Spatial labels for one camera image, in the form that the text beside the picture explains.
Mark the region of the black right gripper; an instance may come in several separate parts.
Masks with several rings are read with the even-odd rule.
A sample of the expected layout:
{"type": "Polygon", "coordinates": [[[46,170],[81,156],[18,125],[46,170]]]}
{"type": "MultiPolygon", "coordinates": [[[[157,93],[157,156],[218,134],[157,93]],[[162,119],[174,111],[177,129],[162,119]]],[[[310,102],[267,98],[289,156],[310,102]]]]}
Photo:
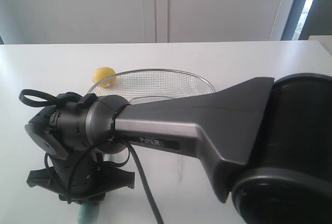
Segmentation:
{"type": "Polygon", "coordinates": [[[100,153],[87,154],[78,164],[72,178],[70,193],[67,186],[75,163],[82,151],[75,151],[65,160],[45,154],[44,169],[31,170],[26,183],[41,187],[58,195],[61,201],[77,204],[99,204],[106,193],[128,187],[134,188],[135,173],[121,170],[115,162],[105,161],[100,153]]]}

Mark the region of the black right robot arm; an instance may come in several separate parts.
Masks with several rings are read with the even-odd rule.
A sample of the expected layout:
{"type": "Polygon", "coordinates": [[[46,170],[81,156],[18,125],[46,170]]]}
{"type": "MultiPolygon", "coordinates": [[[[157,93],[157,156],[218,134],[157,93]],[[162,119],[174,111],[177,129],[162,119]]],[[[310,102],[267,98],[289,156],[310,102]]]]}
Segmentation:
{"type": "Polygon", "coordinates": [[[134,146],[200,160],[216,197],[232,198],[246,223],[331,223],[331,77],[299,73],[256,77],[219,92],[131,104],[122,96],[57,96],[24,89],[40,111],[25,130],[45,152],[30,187],[86,205],[134,187],[123,163],[133,158],[157,223],[163,223],[134,146]]]}

